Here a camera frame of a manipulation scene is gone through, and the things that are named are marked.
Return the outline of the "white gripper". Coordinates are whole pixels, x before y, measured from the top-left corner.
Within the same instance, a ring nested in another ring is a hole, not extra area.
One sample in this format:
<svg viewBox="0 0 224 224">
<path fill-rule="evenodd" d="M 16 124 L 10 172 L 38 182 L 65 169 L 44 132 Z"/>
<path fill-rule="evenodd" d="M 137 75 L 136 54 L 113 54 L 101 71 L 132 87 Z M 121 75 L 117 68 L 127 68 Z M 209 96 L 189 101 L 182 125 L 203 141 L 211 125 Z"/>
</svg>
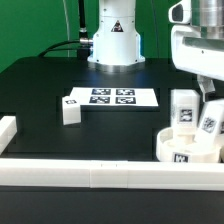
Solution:
<svg viewBox="0 0 224 224">
<path fill-rule="evenodd" d="M 172 60 L 177 69 L 197 74 L 202 99 L 224 81 L 224 0 L 180 0 L 168 11 Z"/>
</svg>

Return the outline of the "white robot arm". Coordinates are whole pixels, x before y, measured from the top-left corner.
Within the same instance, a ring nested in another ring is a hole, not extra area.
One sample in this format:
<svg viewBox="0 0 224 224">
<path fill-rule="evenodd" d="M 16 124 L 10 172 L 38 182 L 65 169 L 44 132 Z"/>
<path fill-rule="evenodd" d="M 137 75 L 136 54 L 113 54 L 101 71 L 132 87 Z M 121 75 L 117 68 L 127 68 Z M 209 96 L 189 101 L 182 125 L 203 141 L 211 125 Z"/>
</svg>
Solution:
<svg viewBox="0 0 224 224">
<path fill-rule="evenodd" d="M 135 29 L 136 0 L 99 0 L 99 28 L 89 65 L 123 72 L 145 62 Z M 194 73 L 204 94 L 224 81 L 224 0 L 180 0 L 168 11 L 175 67 Z"/>
</svg>

